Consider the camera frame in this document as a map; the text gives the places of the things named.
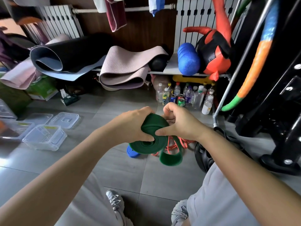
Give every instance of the leg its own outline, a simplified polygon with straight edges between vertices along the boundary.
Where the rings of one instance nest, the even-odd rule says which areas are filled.
[[[123,217],[121,213],[115,214],[103,187],[92,172],[55,226],[126,225],[123,224]]]
[[[191,225],[259,225],[216,163],[188,198],[187,211]]]

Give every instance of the black yoga mat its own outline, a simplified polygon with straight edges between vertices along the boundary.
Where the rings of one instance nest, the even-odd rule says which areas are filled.
[[[111,36],[96,33],[33,48],[30,58],[42,73],[80,73],[96,68],[112,46]]]

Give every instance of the pepsi can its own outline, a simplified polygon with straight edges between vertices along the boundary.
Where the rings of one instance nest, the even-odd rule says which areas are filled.
[[[177,96],[175,94],[171,95],[170,102],[173,102],[173,103],[177,102]]]

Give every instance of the maroon towel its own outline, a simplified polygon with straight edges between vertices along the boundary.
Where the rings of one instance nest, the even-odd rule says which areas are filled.
[[[112,32],[126,26],[126,12],[123,1],[104,0],[107,7],[107,17]]]

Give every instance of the orange padding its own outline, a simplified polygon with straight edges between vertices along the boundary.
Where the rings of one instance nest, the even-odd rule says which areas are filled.
[[[272,41],[264,40],[259,42],[252,66],[248,72],[248,75],[246,76],[245,81],[243,82],[243,85],[241,86],[239,92],[237,93],[237,96],[239,98],[244,98],[253,87],[254,83],[256,82],[263,68],[263,65],[268,56],[271,45],[272,45]]]
[[[178,145],[177,145],[176,143],[174,143],[173,145],[169,146],[169,141],[170,141],[170,139],[173,139],[173,137],[172,137],[172,136],[169,136],[169,137],[168,137],[168,144],[167,144],[167,147],[165,148],[165,150],[167,150],[168,154],[171,155],[171,153],[170,153],[169,151],[170,151],[170,150],[173,150],[173,149],[176,149],[176,148],[177,148],[178,151],[179,151],[179,147],[178,147]],[[180,143],[181,143],[181,145],[182,145],[182,147],[183,147],[184,149],[188,148],[188,144],[194,142],[193,140],[185,140],[185,139],[182,139],[182,138],[180,138],[180,137],[179,137],[179,140],[180,140]]]

